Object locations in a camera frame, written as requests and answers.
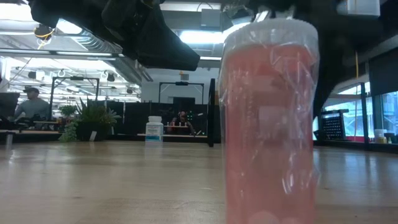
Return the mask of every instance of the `computer monitor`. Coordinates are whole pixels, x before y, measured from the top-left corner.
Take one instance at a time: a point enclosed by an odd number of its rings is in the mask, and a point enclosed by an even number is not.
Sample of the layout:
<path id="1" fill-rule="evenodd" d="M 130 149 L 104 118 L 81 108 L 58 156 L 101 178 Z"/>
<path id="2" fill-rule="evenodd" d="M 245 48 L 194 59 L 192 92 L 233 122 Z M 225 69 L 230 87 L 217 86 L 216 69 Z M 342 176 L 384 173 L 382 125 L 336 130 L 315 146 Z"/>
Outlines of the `computer monitor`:
<path id="1" fill-rule="evenodd" d="M 14 116 L 18 104 L 19 93 L 0 93 L 0 116 Z"/>

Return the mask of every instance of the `bottle label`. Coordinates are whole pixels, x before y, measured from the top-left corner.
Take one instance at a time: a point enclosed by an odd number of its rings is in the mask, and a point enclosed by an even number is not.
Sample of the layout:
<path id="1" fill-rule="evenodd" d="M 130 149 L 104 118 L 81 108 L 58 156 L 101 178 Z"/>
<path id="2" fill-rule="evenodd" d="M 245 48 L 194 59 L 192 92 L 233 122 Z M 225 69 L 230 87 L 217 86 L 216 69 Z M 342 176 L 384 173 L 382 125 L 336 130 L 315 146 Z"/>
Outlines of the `bottle label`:
<path id="1" fill-rule="evenodd" d="M 161 125 L 147 125 L 145 141 L 163 141 L 163 126 Z"/>

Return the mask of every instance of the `desk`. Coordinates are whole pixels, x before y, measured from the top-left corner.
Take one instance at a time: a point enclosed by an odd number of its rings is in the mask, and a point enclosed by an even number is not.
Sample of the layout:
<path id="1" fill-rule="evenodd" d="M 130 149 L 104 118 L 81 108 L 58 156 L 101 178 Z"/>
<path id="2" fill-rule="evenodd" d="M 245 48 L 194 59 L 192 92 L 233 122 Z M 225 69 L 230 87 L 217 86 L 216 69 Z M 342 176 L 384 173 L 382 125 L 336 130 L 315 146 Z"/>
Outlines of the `desk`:
<path id="1" fill-rule="evenodd" d="M 4 224 L 225 223 L 221 145 L 40 142 L 14 154 L 0 155 Z M 398 156 L 330 147 L 314 155 L 314 223 L 397 224 Z"/>
<path id="2" fill-rule="evenodd" d="M 0 130 L 0 133 L 15 133 L 15 134 L 59 134 L 58 131 L 36 131 L 36 130 Z"/>
<path id="3" fill-rule="evenodd" d="M 189 128 L 188 126 L 164 126 L 165 128 Z"/>
<path id="4" fill-rule="evenodd" d="M 35 124 L 60 124 L 57 121 L 33 121 Z"/>
<path id="5" fill-rule="evenodd" d="M 138 136 L 146 136 L 146 134 L 137 134 Z M 191 136 L 191 135 L 178 135 L 178 134 L 164 134 L 163 137 L 176 137 L 176 138 L 207 138 L 207 136 Z"/>

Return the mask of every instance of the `green plant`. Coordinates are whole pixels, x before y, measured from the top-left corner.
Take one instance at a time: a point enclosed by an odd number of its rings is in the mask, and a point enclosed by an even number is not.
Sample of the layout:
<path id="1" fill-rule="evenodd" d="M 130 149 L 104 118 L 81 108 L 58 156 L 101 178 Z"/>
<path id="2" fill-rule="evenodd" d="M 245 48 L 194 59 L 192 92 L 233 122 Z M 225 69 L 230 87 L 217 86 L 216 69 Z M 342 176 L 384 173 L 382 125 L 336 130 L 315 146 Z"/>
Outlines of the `green plant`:
<path id="1" fill-rule="evenodd" d="M 76 112 L 76 110 L 77 110 L 76 106 L 71 106 L 71 105 L 66 105 L 66 106 L 60 107 L 61 114 L 65 115 L 67 117 L 74 114 Z"/>
<path id="2" fill-rule="evenodd" d="M 81 122 L 96 122 L 112 126 L 116 119 L 121 118 L 113 110 L 106 111 L 105 106 L 100 106 L 96 101 L 87 100 L 87 105 L 80 99 L 81 108 L 78 106 Z"/>
<path id="3" fill-rule="evenodd" d="M 89 101 L 87 99 L 87 105 L 80 99 L 81 108 L 77 106 L 79 116 L 74 119 L 70 124 L 65 126 L 65 132 L 61 135 L 60 141 L 70 142 L 76 141 L 76 129 L 80 122 L 87 123 L 99 123 L 112 126 L 116 124 L 116 119 L 121 118 L 113 110 L 109 109 L 106 111 L 104 106 L 100 106 L 96 101 Z"/>
<path id="4" fill-rule="evenodd" d="M 79 125 L 78 120 L 73 120 L 65 126 L 65 132 L 62 133 L 59 140 L 61 142 L 71 142 L 77 140 L 76 128 Z"/>

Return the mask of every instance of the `white lid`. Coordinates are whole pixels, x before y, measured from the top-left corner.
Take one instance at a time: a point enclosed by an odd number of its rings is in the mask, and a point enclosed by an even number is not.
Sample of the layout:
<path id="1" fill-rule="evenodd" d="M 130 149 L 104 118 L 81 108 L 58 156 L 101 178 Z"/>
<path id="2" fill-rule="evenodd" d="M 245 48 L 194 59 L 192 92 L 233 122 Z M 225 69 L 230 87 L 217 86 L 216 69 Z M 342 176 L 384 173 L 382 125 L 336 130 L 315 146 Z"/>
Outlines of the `white lid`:
<path id="1" fill-rule="evenodd" d="M 149 116 L 148 119 L 149 122 L 162 122 L 161 116 Z"/>
<path id="2" fill-rule="evenodd" d="M 233 32 L 225 40 L 224 55 L 252 44 L 285 45 L 299 44 L 318 53 L 318 31 L 297 19 L 266 19 L 253 22 Z"/>

